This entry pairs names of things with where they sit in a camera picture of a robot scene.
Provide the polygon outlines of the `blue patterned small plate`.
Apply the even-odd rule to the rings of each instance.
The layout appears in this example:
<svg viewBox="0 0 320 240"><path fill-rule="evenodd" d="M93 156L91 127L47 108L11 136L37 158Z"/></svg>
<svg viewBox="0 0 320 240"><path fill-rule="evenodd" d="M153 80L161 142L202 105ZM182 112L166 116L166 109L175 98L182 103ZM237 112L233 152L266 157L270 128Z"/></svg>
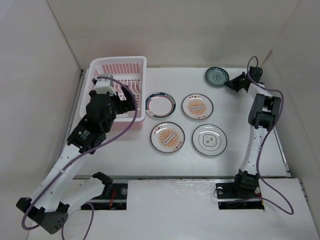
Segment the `blue patterned small plate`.
<svg viewBox="0 0 320 240"><path fill-rule="evenodd" d="M228 72L221 67L208 68L204 77L206 82L215 88L223 87L230 80Z"/></svg>

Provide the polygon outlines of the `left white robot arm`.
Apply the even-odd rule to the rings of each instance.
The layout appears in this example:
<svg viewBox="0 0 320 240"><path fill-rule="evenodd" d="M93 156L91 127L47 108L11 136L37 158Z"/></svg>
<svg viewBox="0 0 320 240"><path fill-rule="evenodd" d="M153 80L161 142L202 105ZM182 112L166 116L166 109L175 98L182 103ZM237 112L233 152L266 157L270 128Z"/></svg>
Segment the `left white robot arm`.
<svg viewBox="0 0 320 240"><path fill-rule="evenodd" d="M79 210L90 199L97 196L105 199L111 195L113 180L102 172L93 174L75 193L69 193L68 187L85 163L85 155L92 155L96 150L114 142L134 124L130 122L118 135L106 139L117 115L133 111L135 119L138 114L136 96L128 86L120 86L124 100L112 87L103 93L98 88L89 93L86 115L67 138L57 162L33 194L21 197L16 203L16 207L24 214L21 221L24 230L30 229L25 223L30 218L36 224L35 228L41 227L53 235L64 227L73 211Z"/></svg>

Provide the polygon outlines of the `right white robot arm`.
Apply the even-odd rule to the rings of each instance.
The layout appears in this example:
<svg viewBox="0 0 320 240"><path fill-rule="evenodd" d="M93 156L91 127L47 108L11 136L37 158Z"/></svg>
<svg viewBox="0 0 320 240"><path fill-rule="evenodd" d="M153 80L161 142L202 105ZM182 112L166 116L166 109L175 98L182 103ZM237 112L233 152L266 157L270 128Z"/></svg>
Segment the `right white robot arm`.
<svg viewBox="0 0 320 240"><path fill-rule="evenodd" d="M250 66L246 73L224 83L233 91L245 90L253 99L248 115L250 135L247 150L231 184L231 191L237 197L250 197L261 192L259 162L263 146L282 110L282 99L272 95L260 82L262 74L262 68Z"/></svg>

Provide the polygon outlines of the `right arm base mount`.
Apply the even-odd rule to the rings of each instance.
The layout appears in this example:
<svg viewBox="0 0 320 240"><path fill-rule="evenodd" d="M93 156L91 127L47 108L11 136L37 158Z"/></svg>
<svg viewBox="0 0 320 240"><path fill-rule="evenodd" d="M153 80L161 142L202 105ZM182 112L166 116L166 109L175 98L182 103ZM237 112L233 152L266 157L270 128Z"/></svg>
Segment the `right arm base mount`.
<svg viewBox="0 0 320 240"><path fill-rule="evenodd" d="M233 189L233 182L217 182L214 197L219 210L264 210L262 196L258 192L240 192Z"/></svg>

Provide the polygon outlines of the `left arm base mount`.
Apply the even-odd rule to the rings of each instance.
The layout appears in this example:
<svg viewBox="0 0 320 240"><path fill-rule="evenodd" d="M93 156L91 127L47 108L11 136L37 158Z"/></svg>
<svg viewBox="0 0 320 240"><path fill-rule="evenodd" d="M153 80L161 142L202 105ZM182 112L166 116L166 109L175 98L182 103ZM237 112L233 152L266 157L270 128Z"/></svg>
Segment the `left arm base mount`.
<svg viewBox="0 0 320 240"><path fill-rule="evenodd" d="M113 183L112 189L104 188L101 195L94 197L88 202L92 204L94 210L122 211L127 209L128 183Z"/></svg>

